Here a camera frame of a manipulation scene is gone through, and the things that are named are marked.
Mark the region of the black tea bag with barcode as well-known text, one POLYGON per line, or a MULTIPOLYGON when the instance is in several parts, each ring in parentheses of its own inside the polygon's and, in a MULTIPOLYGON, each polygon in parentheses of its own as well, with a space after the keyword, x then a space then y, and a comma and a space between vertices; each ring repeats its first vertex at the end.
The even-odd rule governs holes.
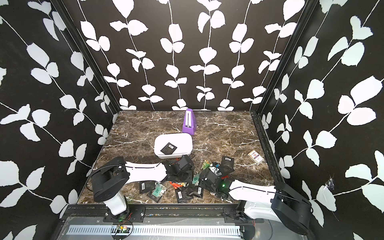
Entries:
POLYGON ((161 153, 163 153, 164 155, 172 155, 175 150, 177 149, 177 147, 171 143, 167 143, 162 149, 161 149, 161 153))

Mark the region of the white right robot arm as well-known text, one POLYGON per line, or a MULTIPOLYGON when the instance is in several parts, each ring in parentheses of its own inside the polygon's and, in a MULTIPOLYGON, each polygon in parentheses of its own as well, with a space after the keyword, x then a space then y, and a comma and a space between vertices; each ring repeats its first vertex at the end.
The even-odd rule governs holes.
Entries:
POLYGON ((242 202, 239 216, 277 221, 303 236, 310 233, 312 205, 285 183, 278 182, 275 186, 247 184, 233 178, 223 179, 219 170, 208 167, 200 173, 199 186, 223 200, 242 202))

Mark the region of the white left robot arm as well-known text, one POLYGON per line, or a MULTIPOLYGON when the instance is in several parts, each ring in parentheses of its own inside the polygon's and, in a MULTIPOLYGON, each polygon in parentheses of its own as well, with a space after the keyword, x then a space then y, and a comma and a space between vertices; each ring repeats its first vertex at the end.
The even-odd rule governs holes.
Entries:
POLYGON ((188 155, 180 160, 165 160, 156 164, 137 164, 116 157, 91 173, 94 201, 104 203, 109 214, 117 218, 128 212, 121 189, 130 183, 146 181, 190 182, 195 165, 188 155))

